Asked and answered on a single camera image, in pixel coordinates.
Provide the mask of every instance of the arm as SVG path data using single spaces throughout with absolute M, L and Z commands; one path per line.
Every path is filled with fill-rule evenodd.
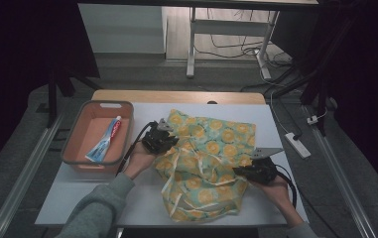
M 156 159 L 137 143 L 127 169 L 110 184 L 97 186 L 74 208 L 58 237 L 105 237 L 120 218 L 134 179 Z
M 279 176 L 267 185 L 258 182 L 250 181 L 253 185 L 260 187 L 266 196 L 278 207 L 282 215 L 287 220 L 288 237 L 310 237 L 317 238 L 310 226 L 302 219 L 291 204 L 288 195 L 288 184 Z

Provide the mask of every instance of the wooden table edge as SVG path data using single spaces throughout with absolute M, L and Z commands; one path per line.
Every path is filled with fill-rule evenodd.
M 92 100 L 156 102 L 156 103 L 207 103 L 218 104 L 266 104 L 257 92 L 209 92 L 209 91 L 152 91 L 152 90 L 96 90 Z

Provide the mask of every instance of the metal rail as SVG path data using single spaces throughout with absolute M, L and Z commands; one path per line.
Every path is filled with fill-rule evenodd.
M 56 131 L 64 118 L 63 113 L 66 112 L 70 101 L 71 99 L 66 100 L 66 105 L 63 107 L 62 112 L 54 121 L 53 126 L 51 128 L 47 128 L 43 132 L 43 135 L 41 136 L 37 146 L 28 159 L 28 162 L 22 169 L 21 174 L 13 185 L 12 190 L 3 203 L 3 206 L 0 208 L 0 237 L 3 237 L 6 233 L 9 224 L 16 213 L 16 210 L 19 207 L 19 204 L 24 198 L 25 193 L 27 192 L 28 187 L 31 184 L 31 181 L 34 178 L 34 175 L 37 172 L 37 169 L 40 166 L 40 163 L 43 160 L 47 149 L 49 148 L 50 142 L 55 136 Z
M 302 108 L 307 116 L 312 116 L 311 113 L 307 110 L 306 106 L 303 106 Z M 375 234 L 371 222 L 368 219 L 368 216 L 365 213 L 361 202 L 353 191 L 353 188 L 349 183 L 349 180 L 335 153 L 333 152 L 333 149 L 330 145 L 330 142 L 327 140 L 327 137 L 322 136 L 316 126 L 313 126 L 313 134 L 315 135 L 315 139 L 324 155 L 328 167 L 330 168 L 331 174 L 333 175 L 336 184 L 339 187 L 343 199 L 350 208 L 352 218 L 354 219 L 362 237 L 376 238 L 377 235 Z

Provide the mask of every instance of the cord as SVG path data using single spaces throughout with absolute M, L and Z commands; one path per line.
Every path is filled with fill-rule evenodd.
M 292 180 L 291 175 L 290 175 L 290 173 L 288 173 L 287 169 L 285 169 L 284 167 L 282 167 L 280 165 L 275 165 L 275 166 L 281 168 L 282 170 L 284 170 L 285 173 L 287 173 L 287 176 L 290 178 L 290 180 Z
M 115 174 L 116 176 L 123 171 L 123 168 L 124 168 L 124 165 L 126 164 L 126 162 L 128 161 L 130 155 L 132 154 L 133 150 L 135 149 L 136 147 L 136 144 L 139 142 L 140 140 L 140 137 L 142 136 L 142 134 L 145 132 L 145 130 L 149 127 L 149 126 L 153 126 L 154 123 L 153 122 L 150 122 L 148 124 L 146 124 L 146 126 L 142 129 L 142 131 L 140 131 L 139 135 L 136 137 L 135 141 L 133 142 L 133 144 L 130 146 L 129 150 L 127 151 L 126 155 L 124 156 L 123 158 L 123 161 L 121 162 L 120 166 L 118 167 L 118 170 L 117 170 L 117 173 Z
M 297 122 L 294 120 L 294 117 L 291 115 L 291 113 L 288 111 L 287 107 L 285 106 L 285 104 L 281 101 L 281 98 L 278 99 L 279 102 L 282 104 L 282 107 L 284 107 L 285 111 L 288 113 L 288 115 L 290 116 L 291 120 L 294 122 L 294 125 L 297 127 L 297 130 L 299 132 L 299 134 L 297 135 L 294 135 L 294 140 L 298 140 L 301 136 L 303 136 L 303 130 L 301 130 L 300 126 L 298 126 Z
M 258 84 L 254 84 L 254 85 L 248 85 L 248 86 L 243 86 L 241 89 L 240 89 L 240 92 L 243 92 L 246 88 L 254 88 L 254 87 L 260 87 L 260 86 L 265 86 L 265 85 L 269 85 L 269 84 L 275 84 L 275 83 L 280 83 L 281 81 L 283 81 L 289 74 L 291 74 L 292 70 L 294 70 L 293 67 L 290 67 L 289 69 L 287 69 L 284 73 L 282 73 L 282 75 L 280 75 L 278 78 L 274 79 L 272 81 L 272 83 L 270 83 L 269 81 L 265 81 L 265 83 L 258 83 Z
M 281 172 L 277 171 L 277 174 L 278 174 L 279 177 L 284 179 L 288 183 L 288 185 L 290 186 L 291 192 L 293 193 L 293 207 L 297 208 L 297 189 L 295 188 L 294 183 L 287 176 L 282 174 Z
M 286 54 L 286 53 L 285 53 L 285 52 L 277 53 L 277 54 L 275 54 L 275 55 L 273 56 L 272 60 L 270 60 L 268 54 L 266 54 L 266 58 L 267 58 L 266 63 L 267 63 L 268 65 L 270 65 L 271 67 L 274 67 L 274 68 L 280 68 L 280 67 L 284 67 L 284 66 L 292 66 L 293 63 L 292 63 L 291 61 L 286 61 L 286 60 L 280 60 L 280 61 L 277 61 L 277 60 L 275 60 L 275 58 L 276 58 L 277 56 L 280 56 L 280 55 L 282 55 L 282 54 Z
M 284 131 L 288 134 L 288 130 L 282 125 L 281 121 L 279 120 L 279 117 L 278 117 L 278 114 L 276 114 L 275 112 L 275 109 L 273 108 L 273 100 L 272 100 L 272 96 L 273 96 L 273 93 L 275 91 L 273 91 L 271 94 L 270 94 L 270 108 L 272 109 L 273 111 L 273 114 L 275 115 L 276 117 L 276 120 L 278 121 L 279 125 L 281 125 L 281 127 L 284 129 Z
M 209 90 L 209 89 L 207 89 L 207 88 L 205 88 L 203 86 L 197 85 L 196 87 L 199 88 L 199 89 L 201 89 L 201 90 L 203 90 L 203 91 L 212 91 L 212 90 Z
M 321 116 L 317 117 L 317 119 L 319 119 L 319 118 L 325 116 L 325 114 L 327 114 L 327 107 L 325 108 L 324 114 L 322 114 Z
M 296 69 L 296 68 L 295 68 L 294 66 L 291 66 L 290 68 L 288 68 L 288 69 L 287 69 L 287 70 L 286 70 L 281 76 L 278 77 L 278 79 L 279 79 L 279 80 L 278 80 L 278 83 L 269 83 L 268 81 L 266 81 L 266 80 L 264 79 L 263 75 L 260 74 L 261 77 L 262 77 L 262 80 L 263 80 L 263 81 L 268 82 L 269 84 L 272 85 L 272 86 L 270 86 L 268 89 L 266 89 L 266 90 L 263 92 L 263 96 L 266 97 L 266 93 L 267 93 L 270 89 L 272 89 L 273 86 L 286 87 L 286 85 L 284 85 L 284 84 L 279 84 L 279 83 L 281 83 L 282 81 L 284 81 L 285 79 L 287 79 L 287 77 L 288 77 L 292 72 L 294 72 L 295 69 Z M 300 76 L 301 76 L 301 74 L 299 73 L 299 75 L 294 79 L 294 81 L 297 80 Z
M 207 10 L 206 10 L 206 12 L 207 12 L 207 19 L 210 19 L 210 16 L 209 16 L 209 10 L 210 10 L 209 8 L 207 8 Z M 253 17 L 253 10 L 251 11 L 251 14 L 250 14 L 250 21 L 251 21 L 252 17 Z M 243 41 L 242 44 L 238 44 L 238 45 L 228 45 L 228 46 L 218 46 L 218 45 L 214 42 L 214 40 L 213 40 L 213 35 L 210 35 L 210 39 L 211 39 L 213 45 L 214 45 L 216 48 L 234 48 L 234 47 L 241 47 L 241 52 L 242 52 L 243 54 L 241 54 L 241 55 L 237 55 L 237 56 L 223 56 L 223 55 L 219 55 L 219 54 L 215 54 L 215 53 L 211 53 L 211 52 L 202 52 L 202 51 L 199 51 L 195 46 L 194 46 L 194 49 L 195 49 L 198 53 L 200 53 L 200 54 L 207 54 L 207 55 L 212 55 L 212 56 L 221 57 L 221 58 L 225 58 L 225 59 L 235 59 L 235 58 L 240 58 L 240 57 L 244 57 L 244 56 L 256 56 L 256 54 L 254 54 L 254 55 L 248 55 L 248 53 L 249 53 L 249 52 L 252 52 L 252 51 L 254 51 L 254 50 L 257 50 L 257 48 L 250 48 L 250 49 L 248 49 L 247 51 L 245 51 L 245 50 L 243 50 L 244 46 L 252 46 L 252 45 L 258 45 L 258 44 L 263 43 L 263 42 L 257 42 L 257 43 L 248 43 L 248 44 L 246 44 L 245 41 L 246 41 L 247 37 L 245 37 L 245 38 L 244 38 L 244 41 Z

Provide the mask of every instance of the fabric bag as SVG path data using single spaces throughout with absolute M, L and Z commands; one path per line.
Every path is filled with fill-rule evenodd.
M 168 123 L 179 142 L 155 160 L 166 181 L 164 205 L 175 221 L 236 214 L 248 182 L 232 168 L 251 165 L 256 125 L 190 117 L 173 109 Z

